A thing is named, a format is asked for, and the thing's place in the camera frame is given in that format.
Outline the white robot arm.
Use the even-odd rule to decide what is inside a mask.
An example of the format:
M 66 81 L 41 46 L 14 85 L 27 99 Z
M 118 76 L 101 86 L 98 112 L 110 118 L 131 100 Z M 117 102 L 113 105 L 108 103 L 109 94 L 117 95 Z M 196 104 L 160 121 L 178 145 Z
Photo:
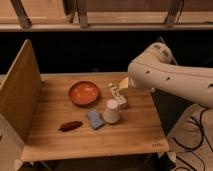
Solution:
M 156 42 L 128 65 L 120 89 L 159 89 L 207 108 L 213 108 L 213 68 L 172 65 L 169 47 Z

